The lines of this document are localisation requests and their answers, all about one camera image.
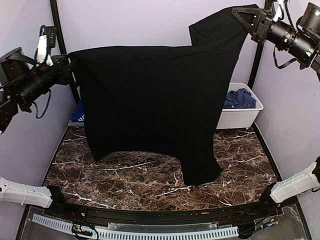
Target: blue clothing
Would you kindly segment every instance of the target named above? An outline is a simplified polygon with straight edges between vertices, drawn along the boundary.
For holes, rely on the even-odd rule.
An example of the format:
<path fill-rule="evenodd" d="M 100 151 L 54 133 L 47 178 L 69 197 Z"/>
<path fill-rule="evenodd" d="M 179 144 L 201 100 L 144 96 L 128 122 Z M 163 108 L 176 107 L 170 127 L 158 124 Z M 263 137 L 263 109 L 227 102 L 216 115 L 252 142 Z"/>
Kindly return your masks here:
<path fill-rule="evenodd" d="M 83 122 L 84 120 L 85 120 L 85 112 L 82 107 L 82 102 L 80 100 L 78 105 L 76 106 L 74 114 L 72 114 L 71 121 L 72 122 Z"/>
<path fill-rule="evenodd" d="M 245 88 L 241 88 L 238 91 L 230 91 L 226 95 L 226 99 L 223 105 L 224 109 L 255 109 L 257 100 L 251 96 Z"/>

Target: white wall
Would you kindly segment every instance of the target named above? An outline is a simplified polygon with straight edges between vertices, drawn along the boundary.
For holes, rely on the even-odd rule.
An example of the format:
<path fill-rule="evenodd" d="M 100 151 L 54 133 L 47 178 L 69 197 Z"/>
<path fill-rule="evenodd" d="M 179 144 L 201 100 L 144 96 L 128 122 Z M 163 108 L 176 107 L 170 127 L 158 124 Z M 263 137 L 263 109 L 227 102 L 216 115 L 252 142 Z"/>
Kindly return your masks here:
<path fill-rule="evenodd" d="M 22 47 L 24 54 L 33 57 L 40 26 L 52 26 L 48 0 L 0 1 L 0 56 Z M 36 100 L 40 111 L 48 96 Z M 42 119 L 35 112 L 20 112 L 13 117 L 0 137 L 0 176 L 19 183 L 41 185 L 63 136 L 75 103 L 69 86 L 54 86 L 47 113 Z M 0 203 L 0 240 L 14 240 L 24 206 Z"/>
<path fill-rule="evenodd" d="M 186 46 L 188 26 L 224 8 L 264 0 L 59 0 L 68 52 L 105 46 Z M 247 83 L 256 51 L 248 37 L 232 76 Z"/>
<path fill-rule="evenodd" d="M 304 14 L 308 2 L 291 1 L 294 23 Z M 320 0 L 312 2 L 320 6 Z M 277 69 L 273 47 L 269 42 L 265 45 L 253 90 L 264 105 L 256 123 L 285 179 L 320 156 L 320 82 L 315 71 L 299 70 L 297 62 Z M 279 65 L 292 58 L 286 52 L 277 52 L 277 56 Z M 312 238 L 320 239 L 319 193 L 302 195 L 299 200 Z"/>

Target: black cloth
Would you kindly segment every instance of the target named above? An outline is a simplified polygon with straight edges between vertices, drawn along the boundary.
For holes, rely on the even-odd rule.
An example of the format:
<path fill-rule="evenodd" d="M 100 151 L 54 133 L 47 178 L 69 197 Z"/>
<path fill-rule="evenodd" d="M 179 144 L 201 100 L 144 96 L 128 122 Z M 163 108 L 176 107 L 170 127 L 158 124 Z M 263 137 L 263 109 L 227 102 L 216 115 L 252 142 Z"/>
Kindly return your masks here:
<path fill-rule="evenodd" d="M 117 151 L 154 152 L 180 160 L 186 185 L 219 176 L 213 135 L 247 36 L 231 10 L 189 26 L 192 46 L 71 53 L 79 59 L 74 74 L 95 160 Z"/>

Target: white plastic bin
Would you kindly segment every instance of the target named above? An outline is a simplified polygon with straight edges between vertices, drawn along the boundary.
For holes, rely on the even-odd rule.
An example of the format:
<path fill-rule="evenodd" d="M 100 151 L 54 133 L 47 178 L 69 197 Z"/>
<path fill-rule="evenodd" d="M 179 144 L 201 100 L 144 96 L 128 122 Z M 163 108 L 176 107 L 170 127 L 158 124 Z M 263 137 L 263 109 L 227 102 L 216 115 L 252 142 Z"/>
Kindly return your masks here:
<path fill-rule="evenodd" d="M 264 106 L 254 92 L 244 83 L 231 82 L 228 92 L 247 89 L 256 100 L 256 108 L 223 109 L 216 129 L 250 128 Z"/>

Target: brown marble surface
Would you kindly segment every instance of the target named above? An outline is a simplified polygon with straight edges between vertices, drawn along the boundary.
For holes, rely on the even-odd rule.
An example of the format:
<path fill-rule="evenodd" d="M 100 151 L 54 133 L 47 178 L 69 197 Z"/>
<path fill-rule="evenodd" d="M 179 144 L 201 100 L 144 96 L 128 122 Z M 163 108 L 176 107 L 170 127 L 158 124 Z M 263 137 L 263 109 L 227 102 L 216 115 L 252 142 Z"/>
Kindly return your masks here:
<path fill-rule="evenodd" d="M 83 128 L 70 127 L 45 185 L 70 203 L 138 211 L 185 211 L 258 201 L 276 180 L 253 129 L 217 131 L 214 153 L 224 171 L 215 181 L 185 186 L 180 162 L 149 152 L 115 152 L 95 162 Z"/>

